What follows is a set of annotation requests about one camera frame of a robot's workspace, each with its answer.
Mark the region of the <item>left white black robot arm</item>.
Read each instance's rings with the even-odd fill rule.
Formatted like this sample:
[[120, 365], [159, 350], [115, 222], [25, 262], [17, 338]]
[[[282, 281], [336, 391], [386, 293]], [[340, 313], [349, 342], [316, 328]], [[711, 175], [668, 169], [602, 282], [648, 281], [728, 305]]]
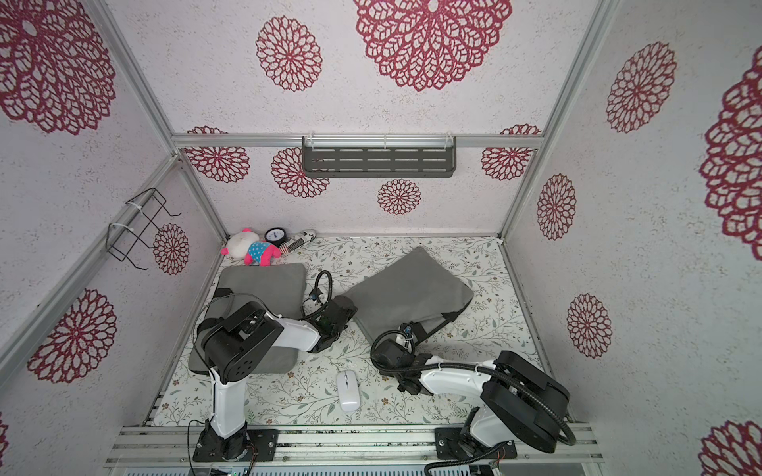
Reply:
[[239, 293], [218, 288], [210, 300], [223, 301], [221, 317], [209, 317], [198, 328], [194, 352], [212, 379], [212, 414], [195, 446], [190, 463], [271, 461], [278, 441], [277, 430], [250, 430], [245, 416], [246, 379], [254, 373], [271, 348], [323, 352], [347, 328], [357, 307], [345, 296], [327, 289], [327, 302], [300, 319], [273, 313], [256, 295], [246, 293], [237, 309]]

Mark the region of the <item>white computer mouse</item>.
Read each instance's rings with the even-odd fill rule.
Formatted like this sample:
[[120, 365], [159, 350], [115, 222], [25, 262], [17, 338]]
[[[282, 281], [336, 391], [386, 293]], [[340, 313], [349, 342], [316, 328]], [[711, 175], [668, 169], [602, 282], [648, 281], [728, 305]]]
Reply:
[[337, 396], [339, 406], [345, 414], [354, 413], [360, 408], [361, 396], [354, 371], [345, 370], [337, 375]]

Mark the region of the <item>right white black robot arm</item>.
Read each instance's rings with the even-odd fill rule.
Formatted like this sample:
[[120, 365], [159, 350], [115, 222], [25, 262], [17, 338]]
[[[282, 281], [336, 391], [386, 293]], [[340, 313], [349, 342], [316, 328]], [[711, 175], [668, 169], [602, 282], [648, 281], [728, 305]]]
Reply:
[[370, 361], [381, 375], [396, 378], [402, 393], [479, 400], [459, 430], [435, 430], [438, 460], [425, 466], [427, 475], [490, 458], [513, 458], [518, 441], [547, 454], [559, 444], [577, 444], [568, 423], [569, 391], [513, 351], [483, 363], [448, 361], [418, 354], [412, 337], [389, 330], [371, 344]]

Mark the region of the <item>grey metal wall shelf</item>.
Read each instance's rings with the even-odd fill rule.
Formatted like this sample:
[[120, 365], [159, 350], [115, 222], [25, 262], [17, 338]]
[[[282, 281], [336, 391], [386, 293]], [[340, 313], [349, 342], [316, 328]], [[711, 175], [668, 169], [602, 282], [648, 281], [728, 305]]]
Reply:
[[323, 179], [449, 179], [456, 171], [458, 141], [302, 139], [302, 168], [309, 178]]

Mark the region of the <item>aluminium front rail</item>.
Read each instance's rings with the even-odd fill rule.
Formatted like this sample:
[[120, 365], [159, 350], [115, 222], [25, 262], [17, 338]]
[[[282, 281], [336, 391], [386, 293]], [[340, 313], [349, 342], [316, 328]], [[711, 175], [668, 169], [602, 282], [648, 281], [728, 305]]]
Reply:
[[[435, 427], [425, 424], [383, 426], [250, 426], [264, 438], [266, 466], [343, 464], [425, 464], [438, 459], [442, 446]], [[573, 424], [577, 444], [560, 444], [544, 453], [514, 440], [512, 450], [497, 456], [502, 464], [601, 464], [603, 451], [590, 424]], [[200, 426], [127, 426], [123, 428], [104, 468], [184, 467], [200, 436]]]

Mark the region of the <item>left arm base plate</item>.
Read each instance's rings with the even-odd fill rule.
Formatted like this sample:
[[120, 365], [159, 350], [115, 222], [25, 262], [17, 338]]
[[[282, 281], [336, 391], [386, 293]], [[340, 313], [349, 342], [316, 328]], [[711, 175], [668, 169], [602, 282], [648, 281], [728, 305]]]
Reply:
[[279, 436], [279, 430], [242, 428], [230, 438], [222, 438], [208, 426], [198, 438], [192, 462], [271, 462], [275, 457]]

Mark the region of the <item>black round gauge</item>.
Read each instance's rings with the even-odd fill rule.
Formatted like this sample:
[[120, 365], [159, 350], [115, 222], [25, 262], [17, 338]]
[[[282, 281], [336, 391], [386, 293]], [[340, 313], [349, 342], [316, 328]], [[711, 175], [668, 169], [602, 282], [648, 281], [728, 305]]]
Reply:
[[268, 243], [276, 247], [281, 247], [282, 245], [288, 242], [288, 234], [286, 230], [281, 227], [274, 227], [269, 229], [265, 233], [264, 237]]

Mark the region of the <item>small striped tool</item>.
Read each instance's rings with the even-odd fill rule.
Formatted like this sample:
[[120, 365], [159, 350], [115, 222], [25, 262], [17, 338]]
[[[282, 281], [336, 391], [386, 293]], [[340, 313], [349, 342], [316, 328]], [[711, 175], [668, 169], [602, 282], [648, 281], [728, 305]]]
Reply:
[[280, 246], [280, 251], [283, 255], [291, 254], [296, 250], [311, 243], [317, 238], [317, 232], [315, 230], [304, 230], [294, 235], [287, 243]]

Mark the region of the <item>grey laptop bag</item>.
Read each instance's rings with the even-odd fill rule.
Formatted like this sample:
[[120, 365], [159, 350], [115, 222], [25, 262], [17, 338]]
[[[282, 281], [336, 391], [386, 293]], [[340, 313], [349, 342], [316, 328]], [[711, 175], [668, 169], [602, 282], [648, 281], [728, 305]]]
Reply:
[[474, 292], [425, 248], [417, 247], [343, 295], [357, 307], [353, 320], [368, 342], [389, 330], [418, 344], [455, 321]]
[[189, 355], [188, 370], [192, 374], [208, 375], [208, 368], [200, 358], [204, 353], [202, 339], [204, 332], [219, 319], [230, 317], [248, 303], [256, 307], [256, 317], [261, 317], [261, 305], [266, 305], [273, 315], [295, 319], [300, 313], [306, 287], [307, 268], [302, 263], [223, 269], [216, 289], [223, 289], [224, 293], [212, 299], [204, 320], [196, 328], [196, 349]]

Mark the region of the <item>pink white plush toy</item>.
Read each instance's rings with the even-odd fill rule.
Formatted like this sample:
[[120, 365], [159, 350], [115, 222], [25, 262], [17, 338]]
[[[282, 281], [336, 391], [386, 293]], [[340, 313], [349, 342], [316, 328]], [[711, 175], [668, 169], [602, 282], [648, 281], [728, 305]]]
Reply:
[[222, 256], [233, 260], [242, 260], [245, 266], [271, 266], [283, 254], [279, 247], [262, 241], [257, 233], [244, 229], [232, 235], [226, 245], [220, 250]]

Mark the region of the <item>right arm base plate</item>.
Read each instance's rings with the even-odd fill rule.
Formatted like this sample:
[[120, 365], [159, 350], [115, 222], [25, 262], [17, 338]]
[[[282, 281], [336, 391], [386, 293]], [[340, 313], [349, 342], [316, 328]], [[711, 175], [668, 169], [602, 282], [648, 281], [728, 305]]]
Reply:
[[486, 455], [489, 445], [468, 436], [461, 428], [435, 428], [435, 446], [440, 460], [465, 460], [482, 455], [486, 458], [515, 459], [518, 455], [515, 442], [510, 440], [502, 448]]

